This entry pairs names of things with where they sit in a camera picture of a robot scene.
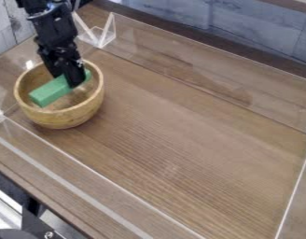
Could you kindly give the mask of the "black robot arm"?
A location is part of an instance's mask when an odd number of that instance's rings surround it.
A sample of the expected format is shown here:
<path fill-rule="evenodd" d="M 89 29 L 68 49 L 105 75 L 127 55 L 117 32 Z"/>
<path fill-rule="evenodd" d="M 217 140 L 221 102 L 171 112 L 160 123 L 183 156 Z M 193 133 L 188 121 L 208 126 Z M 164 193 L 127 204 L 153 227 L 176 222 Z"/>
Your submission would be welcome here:
<path fill-rule="evenodd" d="M 36 30 L 37 53 L 55 77 L 65 76 L 76 88 L 85 80 L 85 66 L 75 39 L 79 31 L 72 17 L 69 0 L 16 0 L 27 11 Z"/>

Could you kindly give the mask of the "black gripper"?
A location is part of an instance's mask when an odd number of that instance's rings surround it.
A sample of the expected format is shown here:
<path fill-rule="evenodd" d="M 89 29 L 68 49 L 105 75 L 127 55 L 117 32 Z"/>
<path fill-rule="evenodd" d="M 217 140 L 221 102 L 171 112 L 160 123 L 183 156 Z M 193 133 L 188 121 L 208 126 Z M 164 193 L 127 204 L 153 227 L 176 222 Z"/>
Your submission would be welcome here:
<path fill-rule="evenodd" d="M 71 2 L 27 2 L 28 21 L 36 30 L 39 54 L 53 77 L 64 75 L 71 88 L 87 80 L 75 39 L 79 31 Z"/>

